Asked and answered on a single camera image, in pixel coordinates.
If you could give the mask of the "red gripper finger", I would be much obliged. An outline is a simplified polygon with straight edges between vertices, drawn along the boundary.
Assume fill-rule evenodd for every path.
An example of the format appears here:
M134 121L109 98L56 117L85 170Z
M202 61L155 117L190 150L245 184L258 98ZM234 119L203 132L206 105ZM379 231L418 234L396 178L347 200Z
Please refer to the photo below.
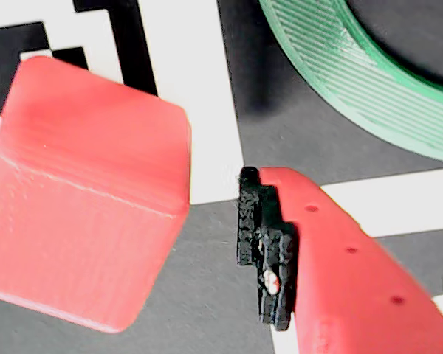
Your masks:
M293 169L242 168L237 263L256 268L260 321L295 326L300 353L443 353L426 290Z

